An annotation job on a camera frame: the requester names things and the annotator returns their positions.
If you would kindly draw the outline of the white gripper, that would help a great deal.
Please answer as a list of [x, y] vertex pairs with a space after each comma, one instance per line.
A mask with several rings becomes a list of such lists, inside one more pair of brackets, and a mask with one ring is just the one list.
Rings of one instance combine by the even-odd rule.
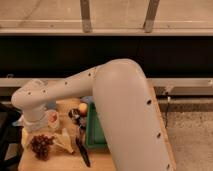
[[45, 113], [43, 113], [38, 118], [34, 118], [34, 116], [30, 114], [23, 114], [22, 118], [24, 128], [22, 129], [21, 145], [23, 148], [27, 148], [29, 146], [28, 132], [34, 132], [44, 127], [47, 127], [48, 119]]

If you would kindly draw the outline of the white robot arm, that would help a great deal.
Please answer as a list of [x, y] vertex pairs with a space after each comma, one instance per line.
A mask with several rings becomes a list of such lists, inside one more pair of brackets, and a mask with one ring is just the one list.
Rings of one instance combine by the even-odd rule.
[[38, 119], [43, 105], [69, 97], [93, 97], [116, 171], [174, 171], [148, 81], [130, 59], [116, 59], [50, 86], [25, 85], [12, 104]]

